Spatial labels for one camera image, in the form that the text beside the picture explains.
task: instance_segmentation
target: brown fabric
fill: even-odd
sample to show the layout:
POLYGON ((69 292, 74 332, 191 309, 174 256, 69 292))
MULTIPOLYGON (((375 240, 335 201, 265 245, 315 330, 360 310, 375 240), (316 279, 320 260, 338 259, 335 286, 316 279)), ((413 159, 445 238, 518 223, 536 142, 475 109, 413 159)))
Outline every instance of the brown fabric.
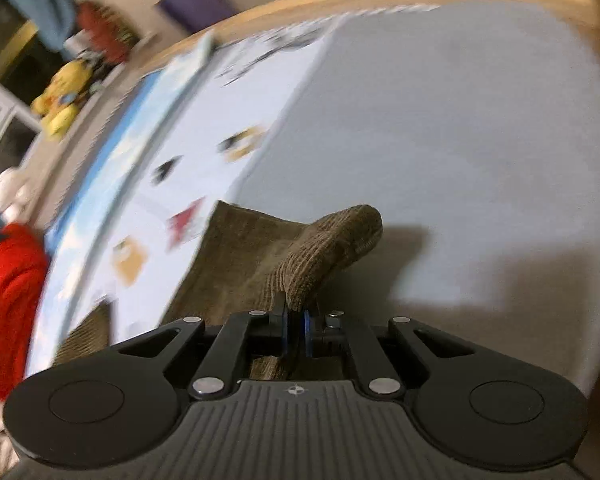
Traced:
POLYGON ((54 366, 85 357, 109 346, 110 322, 110 303, 101 301, 62 342, 56 353, 54 366))
MULTIPOLYGON (((196 315, 219 325, 234 312, 271 310, 280 290, 289 309, 302 310, 325 279, 367 254, 381 235, 380 213, 368 205, 301 224, 218 202, 161 324, 196 315)), ((109 310, 103 305, 69 334, 56 364, 109 344, 109 310)), ((259 358, 251 364, 250 376, 277 378, 285 367, 277 358, 259 358)))

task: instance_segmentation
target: red toy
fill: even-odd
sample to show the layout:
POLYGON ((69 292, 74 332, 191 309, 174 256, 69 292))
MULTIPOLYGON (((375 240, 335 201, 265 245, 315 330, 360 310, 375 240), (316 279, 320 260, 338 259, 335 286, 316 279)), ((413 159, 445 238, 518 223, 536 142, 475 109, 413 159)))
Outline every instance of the red toy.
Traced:
POLYGON ((89 0, 80 3, 77 22, 90 33, 94 50, 102 52, 111 64, 126 61, 138 42, 136 34, 116 12, 89 0))
POLYGON ((48 259, 26 226, 9 224, 0 241, 0 399, 24 375, 48 259))

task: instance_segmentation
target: logo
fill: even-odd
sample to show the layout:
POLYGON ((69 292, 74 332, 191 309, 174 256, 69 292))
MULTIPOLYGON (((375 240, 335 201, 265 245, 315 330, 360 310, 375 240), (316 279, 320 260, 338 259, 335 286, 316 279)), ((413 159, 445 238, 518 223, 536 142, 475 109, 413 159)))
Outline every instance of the logo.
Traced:
POLYGON ((306 390, 299 384, 294 384, 293 386, 287 388, 285 391, 288 394, 298 396, 304 394, 306 390))

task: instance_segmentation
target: purple object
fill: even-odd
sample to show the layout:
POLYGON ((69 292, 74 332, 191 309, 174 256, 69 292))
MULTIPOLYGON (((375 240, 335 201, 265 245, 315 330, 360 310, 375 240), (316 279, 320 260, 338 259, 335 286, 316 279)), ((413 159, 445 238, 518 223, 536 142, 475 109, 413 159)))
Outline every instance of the purple object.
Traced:
POLYGON ((236 14, 227 0, 160 0, 157 5, 190 34, 236 14))

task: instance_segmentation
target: sticker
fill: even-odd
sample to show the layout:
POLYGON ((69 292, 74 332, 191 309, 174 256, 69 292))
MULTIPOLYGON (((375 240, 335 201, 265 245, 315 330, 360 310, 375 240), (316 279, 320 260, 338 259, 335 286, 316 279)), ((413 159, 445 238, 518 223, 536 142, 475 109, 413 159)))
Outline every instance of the sticker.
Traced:
POLYGON ((248 155, 258 147, 264 130, 259 126, 252 126, 218 144, 218 151, 224 154, 227 162, 235 162, 248 155))
POLYGON ((199 218, 196 218, 196 213, 200 209, 203 200, 204 197, 193 201, 184 211, 169 218, 170 241, 168 250, 193 240, 202 232, 202 222, 199 218))
POLYGON ((157 186, 158 184, 163 182, 171 174, 171 171, 173 171, 173 168, 180 161, 181 158, 181 155, 174 156, 171 160, 168 160, 164 164, 161 164, 160 166, 155 168, 154 175, 152 177, 152 180, 154 181, 154 186, 157 186))
POLYGON ((113 247, 112 264, 125 286, 133 285, 147 261, 147 252, 131 236, 113 247))

